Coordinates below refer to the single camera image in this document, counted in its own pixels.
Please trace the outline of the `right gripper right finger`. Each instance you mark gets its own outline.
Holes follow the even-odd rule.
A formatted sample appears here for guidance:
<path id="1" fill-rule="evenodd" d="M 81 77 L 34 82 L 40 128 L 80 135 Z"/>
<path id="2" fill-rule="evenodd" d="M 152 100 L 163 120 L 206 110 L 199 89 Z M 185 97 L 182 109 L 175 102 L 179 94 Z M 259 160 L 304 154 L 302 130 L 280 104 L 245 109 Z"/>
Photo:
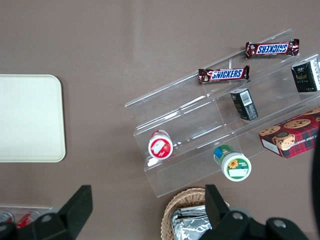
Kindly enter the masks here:
<path id="1" fill-rule="evenodd" d="M 214 184 L 205 186 L 205 210 L 211 229 L 201 240 L 307 240 L 308 237 L 292 221 L 269 218 L 265 224 L 240 210 L 230 210 Z"/>

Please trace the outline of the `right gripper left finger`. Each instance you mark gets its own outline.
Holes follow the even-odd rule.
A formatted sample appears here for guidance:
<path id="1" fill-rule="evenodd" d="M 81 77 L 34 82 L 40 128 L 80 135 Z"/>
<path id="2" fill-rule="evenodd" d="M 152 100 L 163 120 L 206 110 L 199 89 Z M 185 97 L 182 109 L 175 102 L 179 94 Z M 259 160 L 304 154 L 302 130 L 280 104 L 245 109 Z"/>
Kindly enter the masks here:
<path id="1" fill-rule="evenodd" d="M 2 240 L 75 240 L 93 211 L 92 187 L 82 185 L 59 210 L 0 211 Z"/>

